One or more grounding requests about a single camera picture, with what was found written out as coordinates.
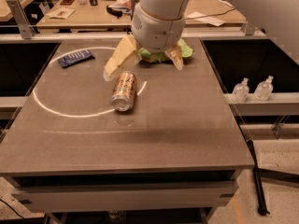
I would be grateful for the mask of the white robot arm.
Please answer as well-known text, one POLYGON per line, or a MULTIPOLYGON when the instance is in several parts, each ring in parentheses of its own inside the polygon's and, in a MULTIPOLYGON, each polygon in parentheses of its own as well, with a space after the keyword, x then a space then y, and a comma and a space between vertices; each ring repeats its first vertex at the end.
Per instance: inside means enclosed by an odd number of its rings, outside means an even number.
MULTIPOLYGON (((299 0, 225 0, 255 28, 299 61, 299 0)), ((192 0, 139 0, 134 7, 131 33, 121 39, 104 67, 110 80, 136 65, 139 51, 165 54, 178 70, 183 68, 181 48, 186 20, 193 12, 206 13, 208 2, 193 7, 192 0)))

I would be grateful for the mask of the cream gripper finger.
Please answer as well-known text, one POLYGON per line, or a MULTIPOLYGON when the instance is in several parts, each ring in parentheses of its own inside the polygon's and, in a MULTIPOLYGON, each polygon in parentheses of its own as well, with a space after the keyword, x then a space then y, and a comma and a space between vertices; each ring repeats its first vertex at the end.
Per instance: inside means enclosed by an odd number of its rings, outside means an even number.
POLYGON ((104 80, 110 81, 141 61, 139 43, 133 35, 122 38, 104 67, 104 80))
POLYGON ((164 53, 172 61, 177 70, 181 71, 183 69, 184 64, 180 45, 175 44, 171 48, 167 49, 164 53))

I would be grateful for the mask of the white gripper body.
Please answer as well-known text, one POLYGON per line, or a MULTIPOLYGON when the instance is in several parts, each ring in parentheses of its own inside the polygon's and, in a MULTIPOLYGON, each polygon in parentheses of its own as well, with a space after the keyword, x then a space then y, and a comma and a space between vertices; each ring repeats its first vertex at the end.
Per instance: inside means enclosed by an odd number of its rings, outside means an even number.
POLYGON ((165 14, 160 18, 156 14, 149 14, 141 4, 137 4, 132 18, 135 40, 151 53, 170 49, 181 38, 185 26, 185 9, 182 4, 167 5, 162 8, 165 14))

